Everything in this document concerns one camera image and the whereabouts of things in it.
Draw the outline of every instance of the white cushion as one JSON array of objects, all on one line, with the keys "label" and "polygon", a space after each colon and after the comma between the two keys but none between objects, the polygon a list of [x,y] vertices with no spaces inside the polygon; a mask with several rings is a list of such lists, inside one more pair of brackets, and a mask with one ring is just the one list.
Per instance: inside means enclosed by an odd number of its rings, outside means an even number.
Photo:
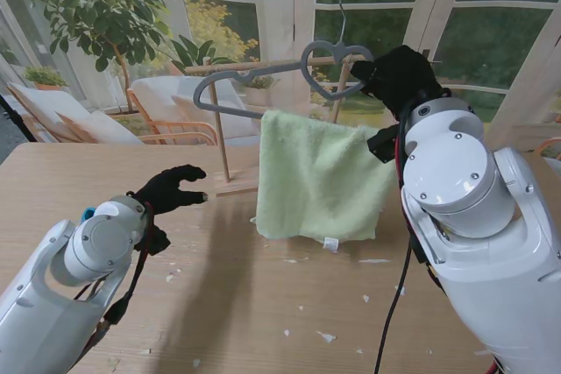
[{"label": "white cushion", "polygon": [[73,119],[74,124],[86,131],[100,144],[142,144],[143,142],[102,111],[94,111],[81,119]]},{"label": "white cushion", "polygon": [[[158,76],[155,78],[138,79],[132,83],[131,88],[140,101],[142,107],[152,120],[163,120],[167,122],[181,122],[188,119],[193,122],[204,122],[214,125],[212,112],[199,109],[195,105],[192,108],[184,107],[183,110],[176,105],[174,96],[193,103],[193,94],[196,86],[202,81],[199,76]],[[216,82],[218,104],[227,107],[245,109],[228,80]],[[203,102],[210,102],[210,93],[206,88],[201,95]],[[259,134],[252,120],[246,117],[222,114],[224,138],[239,138]]]},{"label": "white cushion", "polygon": [[[185,112],[187,118],[197,122],[209,123],[213,126],[216,124],[214,113],[207,111],[206,109],[199,109],[193,104],[192,99],[179,95],[173,95],[172,98],[180,109]],[[221,101],[219,104],[224,107],[232,107],[233,109],[237,108],[236,104],[230,101]],[[224,139],[246,138],[249,136],[255,136],[259,133],[255,129],[251,118],[221,113],[220,121],[222,122]]]},{"label": "white cushion", "polygon": [[79,140],[56,114],[58,112],[72,120],[89,116],[89,112],[70,94],[64,91],[40,91],[22,87],[15,83],[9,83],[8,85],[15,91],[19,101],[30,110],[47,130],[55,131],[67,138]]}]

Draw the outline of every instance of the plant pot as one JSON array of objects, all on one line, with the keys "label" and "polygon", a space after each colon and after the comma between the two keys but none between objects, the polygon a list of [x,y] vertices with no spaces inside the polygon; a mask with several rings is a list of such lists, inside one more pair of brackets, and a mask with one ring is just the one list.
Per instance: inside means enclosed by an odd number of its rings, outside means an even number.
[{"label": "plant pot", "polygon": [[272,107],[271,91],[268,89],[244,88],[245,100],[249,105]]},{"label": "plant pot", "polygon": [[35,88],[41,91],[61,91],[62,88],[57,85],[45,85],[44,83],[35,82]]}]

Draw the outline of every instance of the table surface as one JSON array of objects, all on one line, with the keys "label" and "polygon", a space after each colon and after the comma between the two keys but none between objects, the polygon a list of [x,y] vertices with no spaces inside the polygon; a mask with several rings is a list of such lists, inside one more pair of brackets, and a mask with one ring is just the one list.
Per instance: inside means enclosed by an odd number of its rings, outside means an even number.
[{"label": "table surface", "polygon": [[[228,157],[234,170],[258,163],[254,148],[230,148]],[[555,177],[534,161],[540,177]],[[0,166],[0,290],[53,224],[186,163],[221,169],[208,146],[19,146]],[[397,189],[377,238],[344,243],[337,254],[308,238],[267,241],[250,223],[256,201],[226,196],[158,216],[172,246],[148,258],[127,315],[72,373],[371,373],[408,241]],[[361,262],[368,259],[389,262]],[[473,374],[490,364],[412,261],[382,372]]]}]

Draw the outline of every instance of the towel tag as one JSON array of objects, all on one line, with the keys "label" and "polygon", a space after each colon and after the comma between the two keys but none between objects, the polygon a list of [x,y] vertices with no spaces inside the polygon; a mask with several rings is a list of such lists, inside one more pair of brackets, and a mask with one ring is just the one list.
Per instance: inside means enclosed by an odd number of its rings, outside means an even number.
[{"label": "towel tag", "polygon": [[323,240],[323,247],[324,249],[327,249],[332,253],[337,253],[337,249],[339,248],[339,240],[337,240],[336,238],[329,238],[327,236]]}]

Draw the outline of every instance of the green towel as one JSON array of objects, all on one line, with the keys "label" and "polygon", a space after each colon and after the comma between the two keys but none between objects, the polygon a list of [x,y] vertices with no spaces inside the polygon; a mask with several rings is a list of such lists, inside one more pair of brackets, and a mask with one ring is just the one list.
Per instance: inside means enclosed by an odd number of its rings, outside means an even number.
[{"label": "green towel", "polygon": [[394,184],[366,140],[378,130],[268,111],[261,120],[257,231],[269,239],[375,238]]}]

